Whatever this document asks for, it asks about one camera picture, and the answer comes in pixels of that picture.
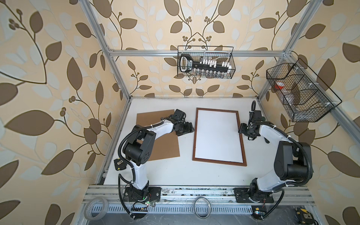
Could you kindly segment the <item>brown cardboard backing board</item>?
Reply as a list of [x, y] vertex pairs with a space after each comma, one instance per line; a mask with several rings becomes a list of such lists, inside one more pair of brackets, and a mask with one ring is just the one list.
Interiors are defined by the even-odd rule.
[[[138, 113], [136, 117], [136, 125], [149, 126], [160, 122], [161, 118], [165, 118], [174, 114], [175, 110], [164, 110], [155, 112]], [[166, 134], [156, 139], [152, 149], [149, 161], [175, 158], [180, 156], [179, 141], [175, 132]]]

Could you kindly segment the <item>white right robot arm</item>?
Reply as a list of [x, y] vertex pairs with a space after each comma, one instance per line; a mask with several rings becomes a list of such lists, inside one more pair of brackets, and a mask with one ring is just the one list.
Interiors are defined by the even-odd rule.
[[288, 186], [306, 185], [313, 176], [311, 147], [291, 138], [274, 124], [266, 121], [260, 110], [249, 112], [248, 123], [242, 123], [239, 133], [248, 140], [264, 137], [277, 147], [273, 169], [265, 176], [255, 178], [245, 195], [257, 203], [272, 193]]

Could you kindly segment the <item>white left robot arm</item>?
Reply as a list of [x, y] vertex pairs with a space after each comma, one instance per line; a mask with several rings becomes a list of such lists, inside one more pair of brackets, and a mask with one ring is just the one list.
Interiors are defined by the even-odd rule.
[[132, 131], [124, 137], [118, 148], [118, 158], [114, 160], [117, 171], [125, 170], [127, 166], [132, 172], [131, 180], [118, 175], [118, 186], [121, 182], [128, 185], [124, 197], [130, 202], [151, 202], [160, 200], [160, 187], [150, 187], [145, 163], [149, 160], [155, 141], [167, 134], [175, 132], [177, 136], [193, 133], [192, 123], [186, 122], [185, 112], [177, 109], [159, 122], [148, 126], [135, 125]]

